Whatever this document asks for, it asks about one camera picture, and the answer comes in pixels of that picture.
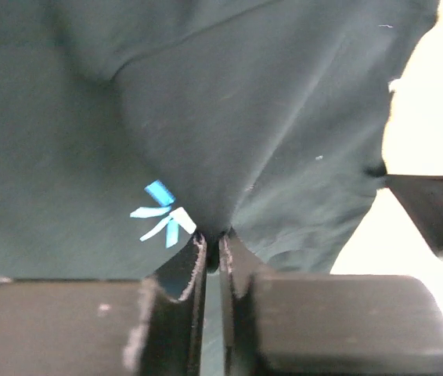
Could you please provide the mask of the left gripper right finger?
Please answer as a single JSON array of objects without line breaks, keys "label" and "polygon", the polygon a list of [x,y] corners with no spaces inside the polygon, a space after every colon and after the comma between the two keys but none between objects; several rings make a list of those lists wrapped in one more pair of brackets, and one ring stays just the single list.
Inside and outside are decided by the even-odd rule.
[{"label": "left gripper right finger", "polygon": [[443,375],[443,315],[395,275],[277,272],[219,241],[227,375]]}]

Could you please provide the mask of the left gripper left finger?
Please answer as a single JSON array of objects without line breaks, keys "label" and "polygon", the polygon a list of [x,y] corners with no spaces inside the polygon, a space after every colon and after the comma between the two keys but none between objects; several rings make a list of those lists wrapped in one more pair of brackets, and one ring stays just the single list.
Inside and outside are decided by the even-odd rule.
[{"label": "left gripper left finger", "polygon": [[207,245],[143,280],[0,277],[0,375],[197,375]]}]

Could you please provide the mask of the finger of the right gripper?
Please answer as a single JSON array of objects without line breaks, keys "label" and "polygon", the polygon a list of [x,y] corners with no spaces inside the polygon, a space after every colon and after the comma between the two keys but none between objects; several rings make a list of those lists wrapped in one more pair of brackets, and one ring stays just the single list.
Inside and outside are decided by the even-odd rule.
[{"label": "finger of the right gripper", "polygon": [[436,257],[443,260],[443,176],[388,175],[394,194]]}]

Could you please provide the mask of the black t shirt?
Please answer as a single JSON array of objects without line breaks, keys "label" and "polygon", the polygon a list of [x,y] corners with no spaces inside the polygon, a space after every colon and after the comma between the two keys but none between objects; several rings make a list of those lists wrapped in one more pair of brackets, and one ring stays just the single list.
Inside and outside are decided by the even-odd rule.
[{"label": "black t shirt", "polygon": [[199,234],[197,375],[227,375],[219,241],[330,274],[438,6],[0,1],[0,277],[143,280]]}]

